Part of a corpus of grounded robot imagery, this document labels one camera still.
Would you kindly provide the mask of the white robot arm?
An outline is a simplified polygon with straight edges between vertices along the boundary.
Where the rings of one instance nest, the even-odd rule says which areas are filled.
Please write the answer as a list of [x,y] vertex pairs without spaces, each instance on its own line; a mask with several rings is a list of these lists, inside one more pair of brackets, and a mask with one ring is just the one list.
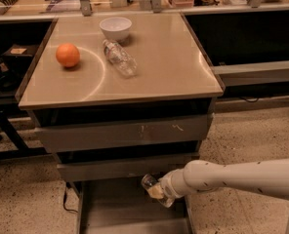
[[[231,165],[193,160],[160,179],[145,175],[142,185],[166,208],[186,195],[221,187],[289,200],[289,159]],[[289,218],[285,234],[289,234]]]

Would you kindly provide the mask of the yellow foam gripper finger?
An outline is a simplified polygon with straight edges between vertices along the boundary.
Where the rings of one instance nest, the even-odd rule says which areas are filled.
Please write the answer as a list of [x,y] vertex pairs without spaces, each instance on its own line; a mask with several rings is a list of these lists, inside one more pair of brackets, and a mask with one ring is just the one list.
[[147,190],[149,196],[153,199],[162,199],[164,197],[163,190],[159,183],[152,185]]

